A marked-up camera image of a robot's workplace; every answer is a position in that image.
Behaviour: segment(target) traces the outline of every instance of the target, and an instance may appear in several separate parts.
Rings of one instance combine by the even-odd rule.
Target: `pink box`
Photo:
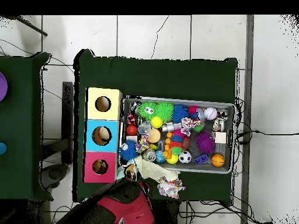
[[[97,174],[92,170],[92,164],[98,160],[105,160],[108,164],[107,172]],[[84,183],[112,183],[116,179],[116,153],[86,151],[84,167]]]

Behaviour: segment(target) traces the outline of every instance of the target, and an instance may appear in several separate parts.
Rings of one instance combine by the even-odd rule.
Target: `round hole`
[[[92,132],[92,140],[100,146],[107,145],[112,138],[111,131],[108,127],[96,127]]]
[[[111,108],[111,101],[106,96],[101,96],[96,99],[95,105],[98,111],[105,112]]]
[[[108,169],[108,164],[107,161],[105,160],[99,159],[92,164],[92,170],[96,174],[104,174],[107,172],[107,169]]]

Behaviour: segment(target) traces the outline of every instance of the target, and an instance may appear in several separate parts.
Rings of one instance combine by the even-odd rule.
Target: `red ball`
[[[126,131],[127,131],[127,134],[129,136],[134,136],[134,135],[137,134],[138,130],[137,130],[137,127],[135,125],[128,125]]]

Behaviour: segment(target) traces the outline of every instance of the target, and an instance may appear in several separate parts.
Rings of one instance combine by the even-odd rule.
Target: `white ball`
[[[207,120],[214,120],[217,117],[217,110],[214,107],[208,107],[204,111]]]
[[[184,150],[180,155],[179,155],[179,161],[182,163],[189,163],[191,161],[191,154],[190,152]]]

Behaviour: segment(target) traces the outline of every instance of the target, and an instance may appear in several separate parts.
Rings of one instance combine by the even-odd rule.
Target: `yellow box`
[[[86,90],[88,119],[118,121],[122,97],[121,91],[117,89],[89,87]]]

